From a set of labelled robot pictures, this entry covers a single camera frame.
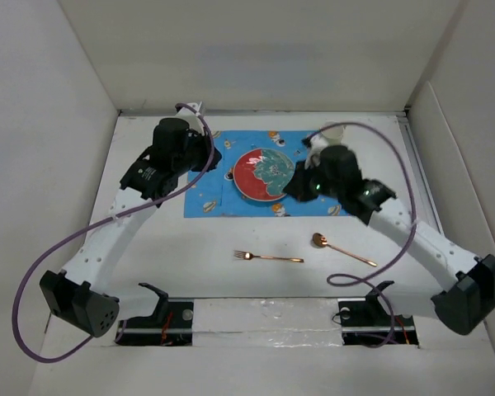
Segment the spoon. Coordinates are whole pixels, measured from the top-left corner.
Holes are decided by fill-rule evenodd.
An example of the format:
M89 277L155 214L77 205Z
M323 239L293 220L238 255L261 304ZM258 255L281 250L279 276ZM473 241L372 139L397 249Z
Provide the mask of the spoon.
M359 260L360 262L364 262L365 264L368 264L369 266L378 266L375 262L372 262L371 260L367 260L366 258L357 256L354 253L347 252L346 250L343 250L339 247L335 247L335 246L331 245L330 243L328 243L326 237L320 233L315 233L312 236L312 242L318 248L329 247L329 248L332 248L333 250L337 250L338 252L346 254L347 256L353 257L356 260Z

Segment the copper fork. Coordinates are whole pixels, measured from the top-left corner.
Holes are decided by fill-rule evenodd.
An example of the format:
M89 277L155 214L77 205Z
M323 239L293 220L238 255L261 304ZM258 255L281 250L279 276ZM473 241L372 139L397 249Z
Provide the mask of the copper fork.
M252 260L253 258L261 258L264 260L281 260L284 262L304 262L304 259L302 258L258 256L256 254L250 252L242 252L240 250L235 250L233 254L236 258L241 258L242 260Z

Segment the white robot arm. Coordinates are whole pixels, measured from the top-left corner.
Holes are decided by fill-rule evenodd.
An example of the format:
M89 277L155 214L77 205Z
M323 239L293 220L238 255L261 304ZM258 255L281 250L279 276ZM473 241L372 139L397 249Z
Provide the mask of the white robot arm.
M190 106L201 111L201 104ZM162 316L167 293L146 283L128 290L111 289L111 275L139 228L157 209L154 205L137 208L169 195L187 171L201 172L210 150L193 112L180 109L176 117L160 121L153 144L120 181L109 210L114 221L95 229L58 274L47 271L42 276L40 288L54 316L94 337L106 334L116 320ZM215 169L220 159L215 149L208 170Z
M363 179L356 155L343 145L329 146L321 134L304 143L305 162L297 163L294 178L285 192L298 201L319 195L337 198L342 208L365 225L404 247L416 226L407 254L436 279L435 288L407 287L386 281L377 288L393 307L394 314L440 319L450 330L469 334L495 309L495 257L477 257L439 234L410 211L380 181ZM371 311L388 312L375 292L367 295Z

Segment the red plate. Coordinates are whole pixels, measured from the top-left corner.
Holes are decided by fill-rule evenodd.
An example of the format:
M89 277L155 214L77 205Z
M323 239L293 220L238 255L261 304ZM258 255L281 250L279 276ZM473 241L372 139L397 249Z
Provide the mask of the red plate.
M256 148L237 161L233 179L250 200L271 202L285 196L282 189L290 182L294 170L294 163L282 152Z

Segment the fork handle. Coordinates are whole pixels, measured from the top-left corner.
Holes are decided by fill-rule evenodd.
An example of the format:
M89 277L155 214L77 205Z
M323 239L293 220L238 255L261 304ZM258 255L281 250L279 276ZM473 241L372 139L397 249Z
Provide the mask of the fork handle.
M274 257L274 256L256 256L254 258L263 258L265 260L282 260L284 262L304 262L302 258L290 258L290 257Z

